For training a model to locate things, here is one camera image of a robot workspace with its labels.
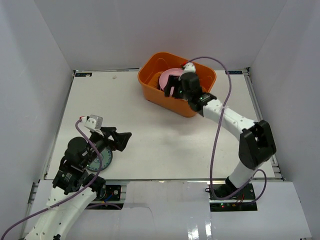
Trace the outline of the pink round plate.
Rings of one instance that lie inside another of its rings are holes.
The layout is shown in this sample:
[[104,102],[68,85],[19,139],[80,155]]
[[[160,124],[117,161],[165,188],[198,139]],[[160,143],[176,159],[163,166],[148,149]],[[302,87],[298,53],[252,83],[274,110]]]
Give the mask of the pink round plate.
[[181,68],[170,68],[160,75],[158,84],[165,97],[183,98],[183,87],[180,79],[183,73],[184,71]]

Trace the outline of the blue patterned round plate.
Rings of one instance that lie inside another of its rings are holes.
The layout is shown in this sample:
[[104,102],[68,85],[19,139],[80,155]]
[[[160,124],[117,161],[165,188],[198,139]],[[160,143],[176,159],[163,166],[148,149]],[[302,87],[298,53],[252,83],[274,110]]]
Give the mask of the blue patterned round plate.
[[[101,153],[101,170],[105,170],[112,162],[113,153],[110,148],[105,148]],[[87,170],[91,172],[97,172],[100,169],[100,159],[97,156],[87,167]]]

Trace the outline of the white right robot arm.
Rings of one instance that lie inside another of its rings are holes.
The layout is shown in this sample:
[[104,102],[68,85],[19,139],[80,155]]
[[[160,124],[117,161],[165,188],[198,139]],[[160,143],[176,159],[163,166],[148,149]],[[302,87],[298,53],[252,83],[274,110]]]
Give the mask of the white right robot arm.
[[219,128],[226,129],[238,140],[239,163],[225,182],[226,195],[238,199],[244,193],[243,185],[277,151],[270,124],[265,120],[248,119],[226,107],[216,96],[204,92],[194,72],[169,75],[164,95],[187,101],[194,112],[216,122]]

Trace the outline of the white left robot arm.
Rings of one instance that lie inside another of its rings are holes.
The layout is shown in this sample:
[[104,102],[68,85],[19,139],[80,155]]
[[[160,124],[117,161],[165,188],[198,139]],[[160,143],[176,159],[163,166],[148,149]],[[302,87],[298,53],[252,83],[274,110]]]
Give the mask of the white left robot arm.
[[118,133],[116,127],[102,127],[90,137],[72,138],[52,181],[46,207],[24,239],[64,240],[92,201],[105,204],[112,198],[112,189],[99,173],[109,166],[114,151],[126,148],[131,136],[130,132]]

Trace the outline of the orange plastic bin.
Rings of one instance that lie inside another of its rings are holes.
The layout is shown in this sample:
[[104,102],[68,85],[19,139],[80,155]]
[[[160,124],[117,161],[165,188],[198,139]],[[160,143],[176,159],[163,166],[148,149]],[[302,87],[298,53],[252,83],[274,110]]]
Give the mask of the orange plastic bin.
[[155,53],[138,73],[138,81],[146,100],[186,118],[196,115],[186,100],[166,97],[163,88],[168,76],[174,73],[180,75],[182,67],[187,64],[185,58],[168,52]]

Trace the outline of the right blue table label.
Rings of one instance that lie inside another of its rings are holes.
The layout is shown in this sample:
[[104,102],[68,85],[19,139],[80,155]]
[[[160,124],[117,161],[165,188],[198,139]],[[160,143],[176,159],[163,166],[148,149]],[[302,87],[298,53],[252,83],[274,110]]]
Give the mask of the right blue table label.
[[228,70],[225,71],[225,74],[229,74],[229,75],[242,75],[243,71],[242,70]]

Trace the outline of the blue table label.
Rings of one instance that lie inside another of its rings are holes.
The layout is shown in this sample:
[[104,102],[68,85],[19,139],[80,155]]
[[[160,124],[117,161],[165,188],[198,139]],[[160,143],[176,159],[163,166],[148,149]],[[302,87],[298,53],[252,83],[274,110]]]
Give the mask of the blue table label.
[[74,74],[75,78],[78,78],[78,77],[91,77],[91,76],[92,76],[91,72],[76,72]]
[[229,75],[242,75],[243,71],[242,70],[228,70],[225,71],[225,74],[229,74]]

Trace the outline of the left blue table label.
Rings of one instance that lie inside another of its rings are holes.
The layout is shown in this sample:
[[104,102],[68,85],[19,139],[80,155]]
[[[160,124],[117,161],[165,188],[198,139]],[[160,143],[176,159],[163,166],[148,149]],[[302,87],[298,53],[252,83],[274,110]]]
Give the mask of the left blue table label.
[[78,77],[91,77],[91,76],[92,76],[91,72],[76,72],[74,74],[75,78],[78,78]]

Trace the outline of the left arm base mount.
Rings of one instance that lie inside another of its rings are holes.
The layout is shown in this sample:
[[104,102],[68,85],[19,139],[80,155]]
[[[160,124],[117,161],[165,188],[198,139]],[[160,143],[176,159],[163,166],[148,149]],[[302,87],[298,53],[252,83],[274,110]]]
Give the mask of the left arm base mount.
[[106,185],[104,196],[90,203],[86,210],[121,210],[124,205],[120,203],[121,192],[121,185]]

